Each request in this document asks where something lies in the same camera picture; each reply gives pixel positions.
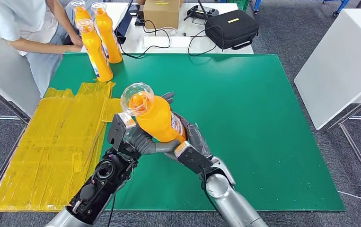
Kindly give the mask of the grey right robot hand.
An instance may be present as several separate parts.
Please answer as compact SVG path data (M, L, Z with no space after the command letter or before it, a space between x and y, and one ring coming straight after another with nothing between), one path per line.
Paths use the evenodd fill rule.
M174 112L173 112L173 114L177 118L179 118L179 120L183 124L183 127L186 132L187 140L190 142L190 144L194 148L196 148L197 151L200 154L202 154L205 158L211 159L211 157L212 157L211 151L206 143L206 140L202 136L197 123L190 123L189 121L187 121L185 118L183 118L179 114L174 113Z

